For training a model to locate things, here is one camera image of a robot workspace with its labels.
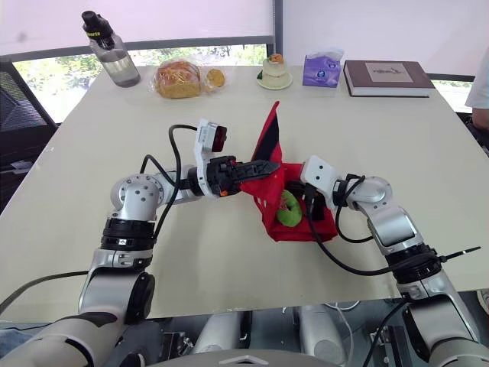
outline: white table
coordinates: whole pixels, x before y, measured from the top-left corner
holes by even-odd
[[[116,180],[137,172],[146,153],[174,167],[170,125],[202,117],[225,125],[223,153],[246,161],[275,100],[285,161],[317,154],[343,174],[384,177],[439,253],[484,246],[445,265],[455,287],[489,286],[489,159],[438,93],[351,98],[344,80],[337,89],[302,86],[300,67],[290,88],[270,91],[256,84],[258,68],[239,67],[218,94],[168,100],[148,89],[153,72],[141,68],[142,81],[130,89],[102,73],[39,157],[0,217],[0,298],[33,278],[89,267]],[[193,133],[178,131],[176,139],[183,163],[193,164]],[[351,237],[368,233],[362,215],[347,210],[342,228]],[[385,266],[374,243],[336,238],[327,246],[351,266]],[[274,242],[243,193],[172,208],[149,272],[157,279],[151,317],[398,296],[391,275],[356,276],[314,243]],[[38,285],[2,319],[76,313],[83,281]]]

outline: bread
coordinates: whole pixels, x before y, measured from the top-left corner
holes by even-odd
[[[221,70],[211,69],[206,76],[208,84],[211,86],[223,86],[225,82],[224,74]]]
[[[158,68],[155,89],[163,97],[186,98],[200,95],[199,68],[187,61],[174,61]]]

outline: white wall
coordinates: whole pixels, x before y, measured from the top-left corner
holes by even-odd
[[[488,0],[283,0],[290,65],[336,46],[344,59],[415,60],[427,73],[475,75],[488,45]]]

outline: purple tissue box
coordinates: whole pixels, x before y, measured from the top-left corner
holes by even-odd
[[[342,71],[339,61],[327,56],[308,57],[304,60],[303,86],[338,85]]]

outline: white plate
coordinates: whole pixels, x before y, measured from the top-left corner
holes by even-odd
[[[257,79],[257,83],[260,86],[263,86],[265,89],[272,89],[272,90],[284,89],[284,88],[287,88],[290,84],[292,84],[292,81],[293,81],[292,74],[291,73],[287,73],[287,75],[289,77],[289,80],[287,81],[287,83],[285,83],[282,86],[268,86],[266,84],[263,84],[263,80],[262,79]]]

